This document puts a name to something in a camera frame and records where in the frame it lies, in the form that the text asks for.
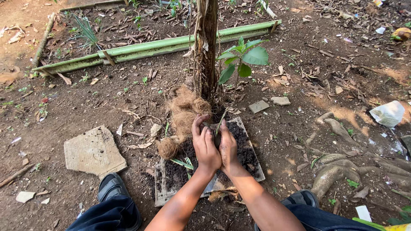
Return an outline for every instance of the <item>cardboard piece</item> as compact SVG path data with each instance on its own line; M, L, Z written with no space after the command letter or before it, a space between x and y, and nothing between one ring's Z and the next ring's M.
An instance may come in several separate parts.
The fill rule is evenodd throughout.
M113 135L105 126L99 126L64 142L66 168L92 173L100 179L110 172L127 168Z

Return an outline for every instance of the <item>tree trunk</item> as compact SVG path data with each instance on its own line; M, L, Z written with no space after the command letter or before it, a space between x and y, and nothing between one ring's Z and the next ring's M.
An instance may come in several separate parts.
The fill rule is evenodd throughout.
M212 102L218 89L215 74L215 50L217 34L217 0L198 0L198 19L196 31L199 36L195 49L198 70L194 83L196 91L203 99Z

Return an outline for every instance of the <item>black sandal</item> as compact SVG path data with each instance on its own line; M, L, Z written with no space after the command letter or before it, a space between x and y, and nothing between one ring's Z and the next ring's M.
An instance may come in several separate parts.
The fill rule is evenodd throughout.
M99 202L101 203L101 202L107 201L113 196L118 196L118 195L125 195L131 198L124 184L124 181L121 179L121 177L117 173L109 173L100 182L99 193L98 193L97 198ZM142 220L141 220L140 211L138 209L137 209L137 217L138 218L136 220L136 223L133 226L126 228L125 229L126 231L136 231L140 227Z

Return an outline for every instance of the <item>green leaf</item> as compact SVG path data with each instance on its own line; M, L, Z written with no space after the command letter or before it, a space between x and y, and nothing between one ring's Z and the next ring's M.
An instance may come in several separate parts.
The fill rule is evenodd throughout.
M221 76L220 76L220 79L218 80L218 84L221 85L227 82L227 80L231 77L231 75L233 75L235 69L236 69L236 66L234 64L230 64L226 69L224 69L221 72Z
M268 39L266 39L266 40L257 39L257 40L253 40L253 41L248 41L248 42L245 44L245 49L248 49L248 48L250 48L250 47L252 47L252 46L255 46L255 45L257 45L257 44L260 44L260 43L262 43L262 42L268 42L268 41L269 41Z
M250 50L248 53L245 53L242 56L242 60L249 64L267 65L268 64L268 53L264 48L258 46Z
M243 46L244 45L244 39L242 36L238 39L238 46Z
M238 59L238 57L232 57L232 58L228 58L224 64L227 66L229 64L231 64L234 60Z
M378 229L378 230L386 231L386 229L384 229L384 227L383 227L382 225L375 224L375 223L372 223L372 222L369 222L369 221L360 219L360 218L358 218L358 217L353 217L353 220L356 221L356 222L360 222L360 223L369 225L369 226L374 227L374 228L376 228L376 229Z
M237 68L237 71L240 77L249 77L251 75L251 68L244 63Z
M222 53L217 59L231 58L231 57L236 57L236 56L231 54L230 52L226 52L226 53Z

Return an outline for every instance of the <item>coconut husk fiber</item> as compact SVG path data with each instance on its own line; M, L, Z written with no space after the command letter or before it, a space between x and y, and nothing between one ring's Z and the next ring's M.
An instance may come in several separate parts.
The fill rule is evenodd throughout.
M171 138L164 138L157 144L158 153L163 159L173 159L177 154L178 144Z
M185 85L176 90L176 93L177 97L169 104L170 110L173 112L171 127L175 130L180 141L183 142L191 134L191 126L197 114L211 115L211 106Z

